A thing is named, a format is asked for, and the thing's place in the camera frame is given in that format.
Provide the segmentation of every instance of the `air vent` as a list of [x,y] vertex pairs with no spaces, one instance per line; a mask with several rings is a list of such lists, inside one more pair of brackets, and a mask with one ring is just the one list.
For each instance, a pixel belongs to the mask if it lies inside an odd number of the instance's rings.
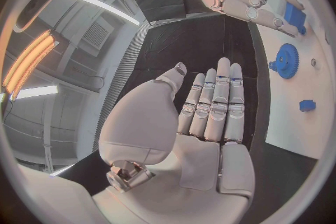
[[114,28],[108,22],[102,17],[98,17],[85,32],[83,40],[100,50],[113,30]]

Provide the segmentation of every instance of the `blue plastic part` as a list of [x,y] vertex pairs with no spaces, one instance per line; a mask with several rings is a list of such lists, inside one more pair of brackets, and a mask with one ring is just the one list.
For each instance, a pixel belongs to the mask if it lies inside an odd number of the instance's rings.
[[268,68],[279,73],[282,78],[292,78],[298,70],[298,52],[297,49],[289,43],[281,46],[275,62],[269,62]]
[[301,112],[307,112],[316,108],[316,103],[313,100],[303,100],[300,102]]
[[287,3],[284,19],[289,24],[296,26],[300,34],[302,35],[306,34],[306,27],[304,26],[306,20],[306,14],[304,14],[302,10],[296,8],[290,3]]

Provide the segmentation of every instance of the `blue gear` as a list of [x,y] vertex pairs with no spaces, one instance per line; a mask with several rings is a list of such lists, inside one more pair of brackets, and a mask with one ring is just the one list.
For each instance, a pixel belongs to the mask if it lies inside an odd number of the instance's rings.
[[283,44],[276,58],[276,70],[279,75],[287,80],[292,78],[298,70],[298,64],[297,49],[292,44]]

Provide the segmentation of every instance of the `blue bracket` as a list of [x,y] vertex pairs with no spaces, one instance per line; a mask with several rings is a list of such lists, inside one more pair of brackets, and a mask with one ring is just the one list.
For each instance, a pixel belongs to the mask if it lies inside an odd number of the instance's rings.
[[300,102],[301,112],[307,112],[316,108],[316,103],[313,100],[303,100]]
[[306,34],[306,27],[304,27],[306,14],[304,14],[300,9],[290,3],[287,3],[284,19],[289,24],[296,26],[301,35]]

